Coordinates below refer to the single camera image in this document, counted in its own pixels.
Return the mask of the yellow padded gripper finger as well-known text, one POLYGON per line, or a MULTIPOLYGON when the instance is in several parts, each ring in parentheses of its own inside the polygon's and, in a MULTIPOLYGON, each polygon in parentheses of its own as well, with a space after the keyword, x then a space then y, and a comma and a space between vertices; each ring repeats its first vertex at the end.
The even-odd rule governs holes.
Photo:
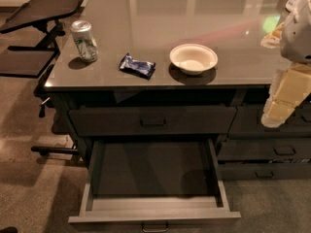
POLYGON ((279 127, 310 94, 310 64, 293 63, 285 71, 278 70, 272 79, 261 123, 268 128, 279 127))

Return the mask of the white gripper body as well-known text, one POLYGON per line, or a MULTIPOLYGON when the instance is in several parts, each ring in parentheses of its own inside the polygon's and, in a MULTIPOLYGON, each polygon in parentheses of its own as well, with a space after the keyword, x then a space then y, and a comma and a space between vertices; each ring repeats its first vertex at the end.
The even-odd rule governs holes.
POLYGON ((300 0, 286 17, 280 52, 292 62, 311 63, 311 0, 300 0))

